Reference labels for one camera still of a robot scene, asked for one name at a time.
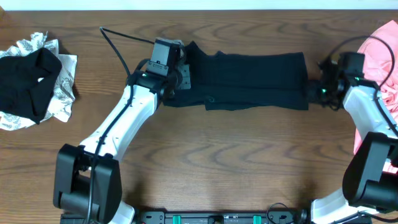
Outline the black shirt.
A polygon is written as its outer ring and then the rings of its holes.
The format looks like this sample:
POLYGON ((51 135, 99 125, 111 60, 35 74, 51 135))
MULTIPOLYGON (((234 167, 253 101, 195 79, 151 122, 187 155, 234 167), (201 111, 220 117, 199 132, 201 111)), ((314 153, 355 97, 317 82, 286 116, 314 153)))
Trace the black shirt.
POLYGON ((243 110, 276 106, 307 110, 308 73, 301 52, 280 55, 240 55, 218 51, 207 55, 195 42, 185 47, 191 87, 175 90, 164 105, 206 110, 243 110))

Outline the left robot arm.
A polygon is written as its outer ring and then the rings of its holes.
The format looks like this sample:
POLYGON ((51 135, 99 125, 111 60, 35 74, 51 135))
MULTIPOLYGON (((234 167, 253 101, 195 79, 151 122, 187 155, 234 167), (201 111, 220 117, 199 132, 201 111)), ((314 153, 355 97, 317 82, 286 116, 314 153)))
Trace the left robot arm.
POLYGON ((108 117, 79 146, 65 144, 55 168, 53 204, 61 223, 133 222, 135 209, 122 200, 119 164, 144 122, 174 90, 190 87, 181 40, 156 39, 152 57, 128 76, 108 117))

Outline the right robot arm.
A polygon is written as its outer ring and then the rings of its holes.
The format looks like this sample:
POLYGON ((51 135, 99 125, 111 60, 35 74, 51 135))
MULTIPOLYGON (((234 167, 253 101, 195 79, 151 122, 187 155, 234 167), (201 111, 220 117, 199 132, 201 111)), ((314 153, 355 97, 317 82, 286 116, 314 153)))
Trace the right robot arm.
POLYGON ((342 187, 312 202, 312 223, 377 219, 397 210, 397 174, 383 169, 387 162, 397 165, 397 124, 377 83, 363 78, 362 65, 362 61, 330 58, 319 64, 321 99, 338 101, 354 121, 362 143, 345 171, 342 187))

